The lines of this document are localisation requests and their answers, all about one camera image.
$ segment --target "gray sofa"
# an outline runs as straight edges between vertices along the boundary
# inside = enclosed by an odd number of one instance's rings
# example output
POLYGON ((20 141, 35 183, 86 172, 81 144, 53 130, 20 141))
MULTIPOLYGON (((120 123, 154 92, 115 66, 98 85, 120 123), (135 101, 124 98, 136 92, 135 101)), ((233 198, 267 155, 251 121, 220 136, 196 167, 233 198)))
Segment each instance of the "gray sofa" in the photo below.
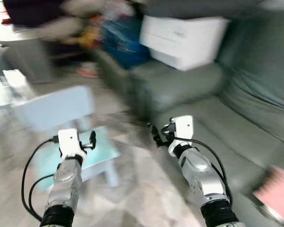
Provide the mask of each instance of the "gray sofa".
MULTIPOLYGON (((248 227, 279 226, 259 212, 252 188, 268 166, 284 168, 284 11, 233 21, 214 63, 181 72, 153 60, 131 71, 111 70, 108 80, 158 129, 170 117, 193 115, 194 139, 221 158, 238 217, 248 227)), ((176 162, 167 152, 161 155, 163 168, 176 162)), ((179 171, 171 176, 181 177, 179 171)))

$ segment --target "sofa armrest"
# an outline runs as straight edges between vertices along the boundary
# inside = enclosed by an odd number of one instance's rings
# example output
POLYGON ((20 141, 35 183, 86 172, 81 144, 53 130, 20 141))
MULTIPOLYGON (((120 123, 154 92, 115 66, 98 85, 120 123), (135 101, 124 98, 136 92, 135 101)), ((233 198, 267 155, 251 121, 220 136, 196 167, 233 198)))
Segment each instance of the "sofa armrest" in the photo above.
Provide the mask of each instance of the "sofa armrest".
POLYGON ((180 103, 215 94, 226 78, 225 72, 217 63, 189 71, 178 71, 161 65, 160 70, 151 70, 150 67, 151 65, 148 66, 148 73, 141 69, 132 71, 136 89, 135 109, 139 110, 139 116, 145 120, 180 103))

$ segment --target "black cable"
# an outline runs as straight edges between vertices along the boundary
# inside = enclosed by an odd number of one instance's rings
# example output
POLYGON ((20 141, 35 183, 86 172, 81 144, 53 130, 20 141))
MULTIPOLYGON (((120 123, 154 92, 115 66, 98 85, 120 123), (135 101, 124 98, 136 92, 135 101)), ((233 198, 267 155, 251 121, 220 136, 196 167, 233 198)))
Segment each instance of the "black cable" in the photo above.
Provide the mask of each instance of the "black cable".
POLYGON ((34 210, 33 205, 32 205, 32 195, 33 195, 34 188, 35 188, 35 186, 36 186, 40 181, 42 181, 42 180, 45 179, 45 178, 51 177, 51 176, 53 176, 53 175, 54 175, 54 174, 50 174, 50 175, 41 177, 39 180, 37 180, 37 181, 32 185, 32 187, 31 187, 30 190, 29 190, 28 205, 29 205, 29 208, 31 209, 31 211, 32 211, 34 214, 36 214, 36 215, 38 215, 38 214, 36 213, 36 211, 34 210))
POLYGON ((25 202, 25 198, 24 198, 24 183, 25 183, 25 175, 27 173, 27 168, 28 168, 28 165, 30 163, 30 161, 32 160, 34 154, 39 150, 40 147, 42 147, 44 144, 48 143, 48 142, 51 142, 52 139, 49 139, 49 140, 46 140, 44 141, 43 143, 41 143, 38 147, 35 148, 34 152, 32 153, 32 155, 29 157, 25 167, 24 167, 24 170, 23 170, 23 174, 22 174, 22 182, 21 182, 21 200, 22 200, 22 204, 24 206, 24 208, 32 215, 34 216, 37 220, 41 221, 42 218, 37 215, 35 212, 33 212, 29 207, 28 205, 26 204, 25 202))
POLYGON ((221 178, 221 180, 223 181, 224 185, 225 185, 225 189, 226 189, 226 194, 230 200, 230 204, 232 206, 232 193, 231 193, 231 189, 230 187, 228 186, 228 181, 227 181, 227 177, 226 177, 226 172, 225 172, 225 168, 222 164, 222 161, 220 160, 219 156, 216 154, 216 152, 214 152, 214 150, 209 147, 207 144, 199 141, 199 140, 194 140, 194 139, 184 139, 184 138, 179 138, 179 137, 174 137, 173 139, 175 140, 181 140, 181 141, 185 141, 185 142, 193 142, 193 143, 196 143, 196 144, 199 144, 203 147, 205 147, 206 149, 208 149, 212 154, 213 156, 216 158, 216 160, 218 161, 219 163, 219 166, 220 166, 220 169, 222 171, 222 174, 220 173, 220 171, 212 164, 212 167, 214 168, 214 170, 217 172, 217 174, 219 175, 219 177, 221 178))

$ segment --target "blue bag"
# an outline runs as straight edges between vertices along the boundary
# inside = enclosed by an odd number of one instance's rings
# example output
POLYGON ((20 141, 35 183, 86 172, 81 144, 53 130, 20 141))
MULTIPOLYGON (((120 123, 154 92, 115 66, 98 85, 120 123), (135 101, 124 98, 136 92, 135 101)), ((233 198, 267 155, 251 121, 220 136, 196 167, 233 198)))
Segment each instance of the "blue bag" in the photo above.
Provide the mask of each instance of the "blue bag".
POLYGON ((123 18, 102 25, 103 49, 126 69, 146 62, 149 50, 139 42, 142 20, 123 18))

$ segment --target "white storage box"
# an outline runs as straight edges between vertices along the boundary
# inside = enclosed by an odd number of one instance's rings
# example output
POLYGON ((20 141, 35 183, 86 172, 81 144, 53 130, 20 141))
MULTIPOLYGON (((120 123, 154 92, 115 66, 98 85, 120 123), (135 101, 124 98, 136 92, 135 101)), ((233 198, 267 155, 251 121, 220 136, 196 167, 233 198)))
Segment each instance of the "white storage box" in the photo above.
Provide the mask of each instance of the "white storage box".
POLYGON ((221 17, 190 20, 144 16, 140 42, 151 56, 178 70, 189 70, 216 57, 228 21, 221 17))

